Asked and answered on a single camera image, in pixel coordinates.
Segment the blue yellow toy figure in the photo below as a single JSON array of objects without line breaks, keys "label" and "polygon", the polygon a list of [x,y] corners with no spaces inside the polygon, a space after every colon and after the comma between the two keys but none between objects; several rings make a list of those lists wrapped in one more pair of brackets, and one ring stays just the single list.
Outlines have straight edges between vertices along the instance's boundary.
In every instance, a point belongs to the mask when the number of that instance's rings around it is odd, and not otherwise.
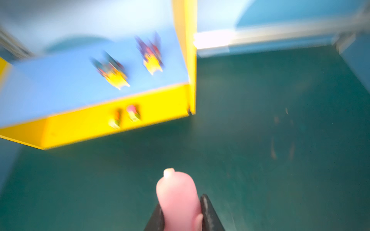
[{"label": "blue yellow toy figure", "polygon": [[107,52],[104,52],[104,56],[106,59],[105,63],[102,63],[95,58],[90,58],[90,62],[98,73],[103,76],[109,84],[119,90],[121,90],[122,87],[130,87],[124,66]]}]

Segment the purple yellow star toy figure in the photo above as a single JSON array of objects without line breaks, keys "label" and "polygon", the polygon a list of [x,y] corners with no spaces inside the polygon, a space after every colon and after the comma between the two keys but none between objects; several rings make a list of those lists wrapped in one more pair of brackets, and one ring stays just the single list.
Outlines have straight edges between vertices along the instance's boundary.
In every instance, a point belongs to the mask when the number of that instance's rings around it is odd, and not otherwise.
[{"label": "purple yellow star toy figure", "polygon": [[163,72],[163,62],[161,58],[161,38],[157,32],[154,33],[154,41],[146,44],[139,36],[135,36],[137,48],[142,56],[143,65],[153,76],[156,71]]}]

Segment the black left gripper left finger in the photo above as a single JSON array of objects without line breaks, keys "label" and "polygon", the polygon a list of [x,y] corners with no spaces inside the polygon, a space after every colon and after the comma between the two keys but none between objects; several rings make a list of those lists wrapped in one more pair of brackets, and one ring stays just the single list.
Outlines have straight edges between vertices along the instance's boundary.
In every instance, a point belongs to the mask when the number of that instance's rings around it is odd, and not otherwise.
[{"label": "black left gripper left finger", "polygon": [[149,221],[144,228],[144,231],[164,231],[165,222],[164,215],[160,204],[155,207]]}]

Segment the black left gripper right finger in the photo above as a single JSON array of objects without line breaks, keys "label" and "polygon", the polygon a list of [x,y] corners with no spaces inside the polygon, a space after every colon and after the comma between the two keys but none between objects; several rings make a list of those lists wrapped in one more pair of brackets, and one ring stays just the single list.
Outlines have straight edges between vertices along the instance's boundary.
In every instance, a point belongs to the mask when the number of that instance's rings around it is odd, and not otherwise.
[{"label": "black left gripper right finger", "polygon": [[202,230],[225,231],[208,195],[203,194],[200,197],[200,206],[203,214]]}]

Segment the pink toy pig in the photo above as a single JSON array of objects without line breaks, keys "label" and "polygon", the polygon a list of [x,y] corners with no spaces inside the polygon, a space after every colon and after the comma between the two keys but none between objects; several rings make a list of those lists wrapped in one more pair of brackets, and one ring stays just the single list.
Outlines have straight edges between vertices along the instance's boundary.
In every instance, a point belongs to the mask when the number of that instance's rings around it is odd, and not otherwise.
[{"label": "pink toy pig", "polygon": [[196,185],[184,172],[167,168],[158,181],[156,193],[166,231],[201,231],[203,214]]}]

